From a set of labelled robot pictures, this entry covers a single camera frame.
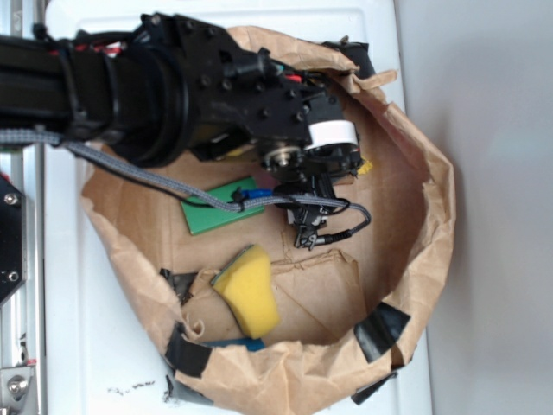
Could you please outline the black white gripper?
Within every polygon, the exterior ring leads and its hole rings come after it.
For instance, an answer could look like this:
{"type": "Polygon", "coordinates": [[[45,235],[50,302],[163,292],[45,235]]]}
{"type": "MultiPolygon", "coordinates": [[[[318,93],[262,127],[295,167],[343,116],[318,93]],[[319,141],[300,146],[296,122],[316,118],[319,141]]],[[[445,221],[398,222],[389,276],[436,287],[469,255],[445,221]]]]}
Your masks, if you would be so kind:
{"type": "Polygon", "coordinates": [[[279,182],[305,189],[356,176],[363,164],[359,136],[338,99],[328,93],[307,99],[303,116],[310,142],[276,147],[264,155],[263,168],[279,182]]]}

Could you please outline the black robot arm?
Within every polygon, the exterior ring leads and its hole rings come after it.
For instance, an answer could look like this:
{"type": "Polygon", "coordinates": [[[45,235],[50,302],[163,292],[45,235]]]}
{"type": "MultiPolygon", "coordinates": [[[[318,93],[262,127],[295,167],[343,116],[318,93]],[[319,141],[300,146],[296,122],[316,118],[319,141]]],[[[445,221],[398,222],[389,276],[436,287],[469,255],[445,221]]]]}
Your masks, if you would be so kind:
{"type": "Polygon", "coordinates": [[[223,28],[145,15],[130,32],[1,40],[1,125],[99,140],[141,168],[185,151],[260,163],[280,182],[357,172],[357,131],[320,73],[246,50],[223,28]]]}

